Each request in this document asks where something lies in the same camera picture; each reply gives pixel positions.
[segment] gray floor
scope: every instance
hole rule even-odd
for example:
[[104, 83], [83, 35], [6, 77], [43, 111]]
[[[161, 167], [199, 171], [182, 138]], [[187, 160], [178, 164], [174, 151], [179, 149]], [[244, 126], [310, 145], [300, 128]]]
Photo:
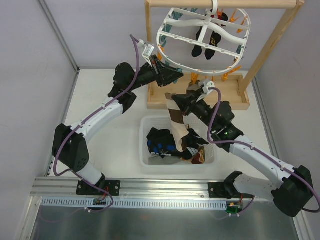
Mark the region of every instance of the gray floor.
[[[254, 202], [238, 217], [215, 220], [223, 211], [111, 208], [77, 212], [60, 223], [37, 219], [33, 240], [298, 240], [292, 218], [273, 204]], [[42, 207], [47, 220], [59, 220], [76, 208]]]

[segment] white plastic basket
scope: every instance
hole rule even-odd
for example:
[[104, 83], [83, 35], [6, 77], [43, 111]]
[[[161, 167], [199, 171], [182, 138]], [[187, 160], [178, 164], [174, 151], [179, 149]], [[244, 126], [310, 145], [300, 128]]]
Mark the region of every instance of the white plastic basket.
[[[203, 139], [207, 139], [208, 127], [201, 122], [195, 116], [184, 117], [184, 124], [189, 124], [190, 128], [194, 129], [197, 134]], [[149, 134], [151, 128], [156, 129], [169, 129], [171, 131], [171, 119], [169, 116], [145, 116], [141, 120], [140, 125], [140, 136], [139, 136], [139, 154], [140, 162], [144, 167], [148, 168], [203, 168], [208, 167], [217, 159], [217, 146], [214, 144], [205, 145], [205, 162], [204, 164], [191, 164], [186, 161], [179, 161], [176, 164], [170, 165], [150, 165], [149, 158], [153, 157], [148, 150], [148, 140], [147, 135]]]

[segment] wall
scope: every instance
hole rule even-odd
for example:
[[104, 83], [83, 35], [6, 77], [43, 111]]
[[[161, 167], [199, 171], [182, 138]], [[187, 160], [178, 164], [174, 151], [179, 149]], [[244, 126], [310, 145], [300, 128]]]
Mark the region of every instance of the wall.
[[[259, 88], [281, 157], [311, 170], [320, 193], [320, 2], [305, 1], [258, 75]], [[307, 205], [317, 209], [313, 199]], [[320, 239], [320, 214], [307, 214]]]
[[36, 0], [0, 2], [0, 239], [15, 239], [75, 72]]
[[[135, 64], [134, 48], [129, 38], [146, 40], [146, 19], [144, 0], [46, 0], [77, 64], [80, 67], [114, 68], [119, 63]], [[152, 8], [152, 33], [155, 40], [157, 31], [169, 12], [169, 8]], [[225, 9], [229, 17], [233, 9]], [[283, 10], [248, 9], [252, 21], [247, 49], [241, 64], [249, 69], [273, 29], [277, 25]], [[183, 36], [195, 39], [198, 27], [191, 27]], [[205, 38], [209, 43], [210, 34]], [[237, 45], [221, 41], [219, 47], [235, 51]], [[193, 58], [193, 46], [181, 41], [172, 40], [165, 51], [171, 59], [187, 66], [200, 69], [225, 69], [233, 64], [233, 58], [216, 53], [210, 61], [204, 52]]]

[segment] vent grille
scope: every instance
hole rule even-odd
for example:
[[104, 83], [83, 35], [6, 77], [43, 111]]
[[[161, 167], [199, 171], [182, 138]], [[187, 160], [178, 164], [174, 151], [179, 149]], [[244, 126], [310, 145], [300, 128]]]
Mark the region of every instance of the vent grille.
[[[94, 198], [85, 197], [43, 197], [42, 206], [75, 207], [75, 208], [101, 208], [94, 205]], [[210, 200], [166, 200], [166, 199], [120, 199], [114, 198], [112, 208], [123, 209], [203, 209], [203, 210], [226, 210], [226, 201]]]

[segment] table surface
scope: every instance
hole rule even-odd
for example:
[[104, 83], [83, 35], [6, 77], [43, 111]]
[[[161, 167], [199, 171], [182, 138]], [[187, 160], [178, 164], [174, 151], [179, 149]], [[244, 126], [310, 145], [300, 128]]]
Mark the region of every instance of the table surface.
[[[77, 122], [95, 110], [113, 87], [114, 70], [82, 69], [67, 113], [66, 125]], [[102, 128], [88, 144], [90, 161], [107, 178], [126, 179], [180, 179], [224, 180], [233, 171], [241, 171], [255, 178], [266, 179], [244, 160], [217, 149], [217, 159], [207, 167], [151, 168], [144, 167], [139, 157], [139, 129], [145, 116], [169, 115], [168, 110], [147, 109], [147, 86], [136, 89], [137, 99], [123, 115]], [[244, 132], [255, 144], [270, 152], [263, 122], [252, 85], [247, 89], [250, 107], [246, 111], [233, 111], [232, 123]], [[58, 172], [66, 169], [58, 163]], [[74, 177], [70, 172], [64, 177]]]

